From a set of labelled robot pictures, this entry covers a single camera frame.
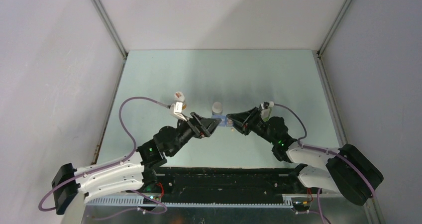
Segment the blue pill organizer box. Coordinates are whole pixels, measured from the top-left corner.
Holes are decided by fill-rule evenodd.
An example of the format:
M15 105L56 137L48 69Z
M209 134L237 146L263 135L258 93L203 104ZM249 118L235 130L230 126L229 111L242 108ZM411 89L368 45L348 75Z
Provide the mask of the blue pill organizer box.
M233 126L232 120L230 120L225 115L213 115L212 118L219 118L221 120L221 122L219 123L219 126L224 126L224 127L232 127Z

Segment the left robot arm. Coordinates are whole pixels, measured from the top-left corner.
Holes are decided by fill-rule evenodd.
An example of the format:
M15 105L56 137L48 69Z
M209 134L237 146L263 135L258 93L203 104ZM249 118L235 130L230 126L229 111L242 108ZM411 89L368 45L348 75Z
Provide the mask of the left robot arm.
M219 117L201 117L195 112L176 127L162 127L152 139L136 147L128 155L115 160L75 168L62 165L52 181L55 212L63 215L77 194L87 203L106 195L142 189L152 192L157 187L155 168L167 162L192 138L210 137L221 123Z

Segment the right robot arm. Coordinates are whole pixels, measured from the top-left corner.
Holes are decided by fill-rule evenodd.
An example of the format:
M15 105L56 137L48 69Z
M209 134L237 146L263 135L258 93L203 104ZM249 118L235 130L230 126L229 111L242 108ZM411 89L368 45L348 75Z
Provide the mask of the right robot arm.
M279 161L295 163L289 185L295 193L307 188L321 188L342 194L351 203L362 206L375 197L375 190L384 181L378 168L354 145L323 148L304 144L304 137L293 138L285 120L280 116L264 118L266 111L230 113L227 118L243 135L255 133L272 145L272 153Z

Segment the white pill bottle blue label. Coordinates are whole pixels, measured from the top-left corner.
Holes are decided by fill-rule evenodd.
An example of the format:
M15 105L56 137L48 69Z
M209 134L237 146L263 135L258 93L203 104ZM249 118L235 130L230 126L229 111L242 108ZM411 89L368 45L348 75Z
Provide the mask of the white pill bottle blue label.
M223 109L220 102L214 102L211 107L212 115L222 115Z

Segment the white bottle orange label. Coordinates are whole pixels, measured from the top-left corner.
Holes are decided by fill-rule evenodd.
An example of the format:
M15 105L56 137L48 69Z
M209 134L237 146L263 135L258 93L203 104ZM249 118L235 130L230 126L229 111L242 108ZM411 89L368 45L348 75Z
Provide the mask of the white bottle orange label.
M182 103L182 110L185 110L187 107L186 98L184 94L180 91L174 93L174 100L175 102L181 102Z

